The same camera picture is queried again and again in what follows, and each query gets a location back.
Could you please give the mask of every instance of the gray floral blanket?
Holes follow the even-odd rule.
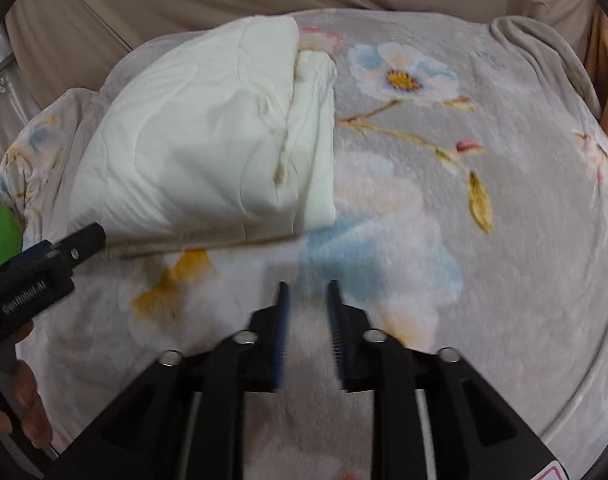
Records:
[[[371,397],[334,378],[324,287],[406,345],[459,348],[578,479],[608,443],[608,139],[571,48],[525,18],[296,15],[338,67],[335,226],[216,250],[96,258],[21,354],[65,447],[158,352],[197,352],[292,286],[286,384],[250,396],[246,478],[369,477]],[[194,34],[128,55],[24,129],[0,191],[25,245],[65,235],[108,105]]]

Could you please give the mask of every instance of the silver bolt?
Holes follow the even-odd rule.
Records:
[[[369,343],[383,343],[386,340],[386,334],[382,330],[367,330],[364,332],[363,338]]]
[[[158,363],[164,366],[177,366],[182,362],[183,356],[180,352],[169,350],[164,352],[158,359]]]
[[[252,345],[257,342],[257,334],[250,330],[242,330],[233,336],[233,341],[238,345]]]
[[[455,348],[442,348],[437,355],[440,356],[440,359],[447,363],[456,363],[459,361],[462,356]]]

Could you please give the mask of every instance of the blue and white flower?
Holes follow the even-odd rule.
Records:
[[[431,104],[460,97],[456,73],[412,46],[358,44],[349,51],[348,59],[360,91],[377,100]]]

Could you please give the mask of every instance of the yellow flower center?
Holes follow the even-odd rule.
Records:
[[[404,92],[415,92],[422,88],[421,83],[408,75],[403,70],[389,70],[386,74],[386,81],[395,90]]]

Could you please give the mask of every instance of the white sticker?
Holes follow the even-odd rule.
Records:
[[[542,471],[537,473],[532,480],[568,480],[566,473],[557,460],[553,460]]]

